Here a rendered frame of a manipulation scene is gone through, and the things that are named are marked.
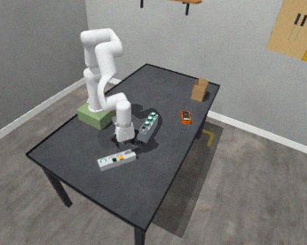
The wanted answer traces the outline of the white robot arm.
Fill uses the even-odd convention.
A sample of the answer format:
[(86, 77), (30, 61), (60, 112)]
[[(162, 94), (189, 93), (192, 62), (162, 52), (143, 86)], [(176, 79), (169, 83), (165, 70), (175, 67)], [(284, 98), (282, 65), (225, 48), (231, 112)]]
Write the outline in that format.
[(118, 93), (105, 97), (104, 93), (106, 84), (118, 74), (114, 58), (121, 57), (124, 53), (120, 39), (111, 28), (103, 28), (83, 31), (81, 41), (87, 66), (83, 71), (83, 76), (89, 95), (89, 101), (87, 101), (89, 110), (99, 113), (103, 110), (110, 112), (116, 109), (117, 120), (116, 116), (112, 117), (114, 125), (124, 129), (129, 128), (131, 126), (131, 104), (126, 95)]

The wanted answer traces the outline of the light grey panel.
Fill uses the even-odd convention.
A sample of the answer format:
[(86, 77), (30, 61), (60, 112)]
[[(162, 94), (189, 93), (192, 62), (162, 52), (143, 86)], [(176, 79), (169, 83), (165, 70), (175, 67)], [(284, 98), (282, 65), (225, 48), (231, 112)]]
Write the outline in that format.
[(111, 169), (113, 167), (122, 165), (127, 162), (132, 162), (136, 160), (136, 154), (135, 152), (133, 153), (130, 149), (130, 150), (121, 152), (119, 154), (110, 155), (108, 157), (105, 157), (105, 159), (106, 159), (106, 162), (100, 162), (101, 159), (98, 159), (98, 164), (99, 164), (101, 171)]

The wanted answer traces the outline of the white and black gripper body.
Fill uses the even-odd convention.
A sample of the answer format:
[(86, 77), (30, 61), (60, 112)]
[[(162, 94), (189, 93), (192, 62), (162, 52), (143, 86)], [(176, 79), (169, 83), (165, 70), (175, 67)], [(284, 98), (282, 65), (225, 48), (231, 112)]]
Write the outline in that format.
[(135, 137), (135, 131), (133, 123), (131, 122), (131, 126), (129, 128), (120, 128), (118, 125), (115, 127), (115, 133), (118, 142), (122, 142), (128, 139), (132, 139)]

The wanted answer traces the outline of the small brown cardboard box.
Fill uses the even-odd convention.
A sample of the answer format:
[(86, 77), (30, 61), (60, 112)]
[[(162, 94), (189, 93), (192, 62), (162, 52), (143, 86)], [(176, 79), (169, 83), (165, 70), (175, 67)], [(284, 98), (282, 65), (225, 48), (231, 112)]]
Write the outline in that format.
[[(198, 78), (197, 78), (197, 80), (198, 80)], [(204, 98), (204, 92), (206, 90), (208, 80), (200, 78), (200, 77), (199, 77), (198, 82), (197, 82), (197, 80), (195, 81), (195, 83), (193, 85), (194, 89), (193, 89), (191, 99), (202, 102), (202, 100)]]

